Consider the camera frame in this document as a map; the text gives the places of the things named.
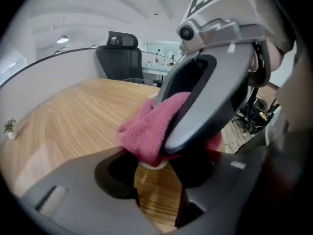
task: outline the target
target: white ceiling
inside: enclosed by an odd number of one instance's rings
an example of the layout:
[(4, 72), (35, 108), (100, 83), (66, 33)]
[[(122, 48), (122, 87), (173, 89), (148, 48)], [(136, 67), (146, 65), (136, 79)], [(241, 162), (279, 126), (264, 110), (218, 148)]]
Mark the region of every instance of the white ceiling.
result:
[[(189, 1), (29, 0), (30, 25), (39, 52), (104, 45), (109, 30), (131, 33), (143, 41), (180, 40), (176, 28)], [(70, 41), (58, 45), (58, 37), (64, 34)]]

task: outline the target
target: black office chair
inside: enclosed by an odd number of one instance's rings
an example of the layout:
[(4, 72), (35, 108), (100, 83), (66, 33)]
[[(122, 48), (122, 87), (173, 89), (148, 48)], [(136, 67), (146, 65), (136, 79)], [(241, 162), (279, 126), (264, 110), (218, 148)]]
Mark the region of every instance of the black office chair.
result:
[(143, 79), (141, 50), (137, 48), (136, 36), (127, 33), (109, 31), (106, 46), (96, 50), (97, 58), (108, 79), (161, 87), (161, 80)]

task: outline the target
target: office desk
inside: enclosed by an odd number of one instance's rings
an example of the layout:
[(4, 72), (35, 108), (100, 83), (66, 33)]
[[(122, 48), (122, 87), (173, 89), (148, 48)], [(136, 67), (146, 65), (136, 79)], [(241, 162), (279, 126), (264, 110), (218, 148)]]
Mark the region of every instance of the office desk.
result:
[[(16, 140), (7, 139), (2, 147), (0, 169), (11, 191), (22, 196), (64, 162), (119, 146), (119, 125), (158, 90), (94, 78), (43, 102), (18, 125)], [(171, 166), (148, 170), (139, 165), (134, 186), (141, 210), (163, 231), (173, 229), (181, 184)]]
[(166, 76), (172, 67), (170, 65), (143, 66), (142, 72)]

